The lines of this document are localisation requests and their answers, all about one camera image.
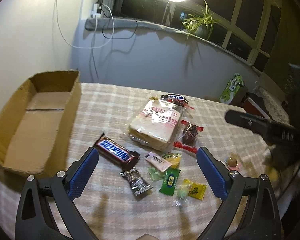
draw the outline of spider plant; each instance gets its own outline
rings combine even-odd
[[[187,38],[189,36],[194,36],[195,32],[198,30],[198,28],[202,25],[205,25],[207,30],[209,29],[209,26],[210,26],[210,30],[209,30],[209,33],[207,36],[207,40],[208,40],[213,31],[213,24],[220,21],[220,20],[214,19],[212,17],[213,13],[210,13],[210,9],[205,0],[204,0],[204,3],[206,4],[206,8],[205,8],[205,10],[203,10],[203,8],[201,7],[202,16],[199,16],[197,14],[189,14],[190,18],[188,18],[184,22],[182,22],[183,26],[188,31]]]

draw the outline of red candy wrapper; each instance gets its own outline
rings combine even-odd
[[[173,146],[196,154],[200,147],[197,140],[198,133],[203,131],[203,127],[185,120],[181,120],[181,125],[182,134],[179,132],[178,140],[174,142]]]
[[[185,107],[185,108],[194,109],[193,107],[188,105],[189,101],[182,95],[167,94],[167,95],[162,95],[161,98],[165,101],[174,103],[177,106],[182,106],[182,107]]]

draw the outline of tablecloth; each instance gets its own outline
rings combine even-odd
[[[152,182],[149,177],[150,165],[144,156],[151,149],[132,142],[123,133],[125,124],[134,112],[149,97],[161,94],[154,90],[82,83],[82,96],[70,138],[67,167],[80,159],[104,132],[120,145],[141,154],[136,168],[153,186],[149,195],[137,201],[128,182],[119,175],[120,168],[100,156],[81,197],[74,200],[82,217],[99,239],[133,240],[143,234],[153,235],[160,240],[197,239],[221,203],[207,186],[202,201],[189,198],[189,203],[183,208],[173,206],[174,196],[159,193],[162,182]],[[263,156],[268,147],[261,136],[227,124],[224,120],[228,109],[243,111],[242,108],[193,97],[187,99],[195,108],[191,111],[193,120],[204,127],[198,138],[202,146],[207,147],[217,160],[224,161],[230,153],[236,155],[242,162],[239,171],[243,176],[257,178],[265,172]],[[180,169],[177,185],[185,178],[207,184],[193,155],[183,153]],[[2,182],[0,179],[0,225],[14,239],[20,192],[8,184],[8,181]],[[245,201],[244,197],[228,233],[234,232],[239,224]],[[61,233],[69,236],[55,203],[50,206]]]

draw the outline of potted plant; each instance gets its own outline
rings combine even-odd
[[[220,21],[212,17],[213,13],[210,13],[207,2],[204,2],[206,4],[206,8],[205,10],[201,8],[202,16],[197,14],[189,14],[190,18],[182,22],[183,26],[188,32],[187,38],[189,36],[198,36],[208,40],[213,31],[213,24]]]

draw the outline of blue gripper pad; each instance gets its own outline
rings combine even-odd
[[[221,198],[222,201],[225,201],[228,196],[226,190],[226,181],[222,176],[222,174],[218,171],[218,169],[216,168],[212,160],[209,158],[208,156],[209,154],[207,154],[206,152],[208,152],[210,156],[213,158],[213,156],[211,155],[211,153],[208,151],[206,147],[201,147],[198,149],[197,152],[197,163],[202,173],[206,177],[214,195],[218,198]]]
[[[69,181],[68,196],[71,201],[81,196],[81,193],[86,187],[88,180],[98,164],[98,161],[99,153],[95,148],[92,148]]]

